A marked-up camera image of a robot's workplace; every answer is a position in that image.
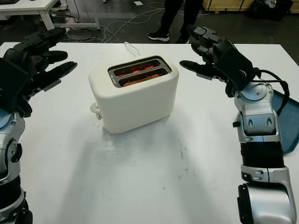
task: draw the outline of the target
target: black pants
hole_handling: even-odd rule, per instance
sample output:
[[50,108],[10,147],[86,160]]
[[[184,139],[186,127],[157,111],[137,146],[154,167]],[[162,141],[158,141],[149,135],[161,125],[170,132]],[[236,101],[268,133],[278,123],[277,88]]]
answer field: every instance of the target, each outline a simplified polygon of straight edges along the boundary
[[[165,12],[161,20],[161,29],[168,31],[174,17],[182,6],[184,0],[166,0]],[[189,36],[186,30],[187,25],[194,24],[198,15],[199,9],[202,5],[202,0],[186,0],[184,8],[184,24],[181,28],[181,35]]]

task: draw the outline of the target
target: desk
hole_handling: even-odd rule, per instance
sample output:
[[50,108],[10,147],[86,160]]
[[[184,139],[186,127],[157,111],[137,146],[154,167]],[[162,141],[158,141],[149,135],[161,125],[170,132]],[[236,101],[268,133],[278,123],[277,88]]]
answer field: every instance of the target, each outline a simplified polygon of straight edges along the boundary
[[[0,56],[12,43],[0,47]],[[89,106],[89,71],[133,58],[123,44],[60,43],[78,67],[30,101],[20,142],[22,187],[35,224],[238,224],[241,153],[237,115],[225,85],[196,77],[179,61],[203,63],[190,45],[134,44],[161,52],[180,72],[170,117],[110,134]],[[280,45],[237,44],[254,66],[278,74],[299,100],[299,67]],[[299,211],[299,147],[285,157]]]
[[96,27],[100,28],[99,20],[94,14],[95,23],[58,23],[53,24],[49,16],[49,10],[55,5],[57,0],[19,0],[15,4],[0,5],[0,15],[35,15],[39,14],[47,28],[54,27]]

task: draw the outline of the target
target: white toaster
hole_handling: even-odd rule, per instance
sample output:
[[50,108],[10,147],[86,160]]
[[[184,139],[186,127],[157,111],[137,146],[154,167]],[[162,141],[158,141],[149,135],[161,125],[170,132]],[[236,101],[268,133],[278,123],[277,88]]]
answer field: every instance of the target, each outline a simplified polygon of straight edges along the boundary
[[178,70],[164,56],[134,58],[92,70],[89,82],[96,103],[91,110],[111,133],[121,133],[171,114]]

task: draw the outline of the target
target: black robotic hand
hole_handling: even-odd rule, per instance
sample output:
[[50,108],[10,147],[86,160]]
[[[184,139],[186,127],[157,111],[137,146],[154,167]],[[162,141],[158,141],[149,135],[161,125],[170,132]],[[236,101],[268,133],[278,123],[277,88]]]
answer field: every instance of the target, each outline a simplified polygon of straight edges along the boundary
[[67,58],[67,52],[49,51],[65,34],[64,28],[38,31],[6,51],[0,58],[0,108],[8,113],[17,111],[22,117],[30,117],[30,98],[59,84],[60,78],[77,66],[75,62],[66,62],[45,71],[49,64]]
[[226,82],[226,94],[229,97],[234,96],[235,90],[243,90],[256,76],[251,61],[243,56],[230,40],[217,36],[216,31],[206,27],[188,25],[187,30],[190,36],[199,41],[192,43],[191,47],[206,64],[181,61],[184,68],[196,72],[199,77]]

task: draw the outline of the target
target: person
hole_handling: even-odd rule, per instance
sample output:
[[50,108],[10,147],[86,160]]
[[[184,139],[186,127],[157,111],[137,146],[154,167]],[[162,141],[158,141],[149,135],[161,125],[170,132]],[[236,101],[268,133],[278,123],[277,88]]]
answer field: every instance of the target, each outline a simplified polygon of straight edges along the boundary
[[[178,13],[178,10],[182,6],[184,0],[166,0],[164,7],[165,12],[161,19],[161,27],[158,31],[150,33],[148,38],[151,40],[158,40],[167,42],[169,38],[169,29],[174,20],[174,17]],[[187,25],[194,24],[199,13],[199,9],[203,0],[185,0],[184,8],[184,23],[180,30],[181,36],[176,43],[188,43],[189,34],[187,32]]]

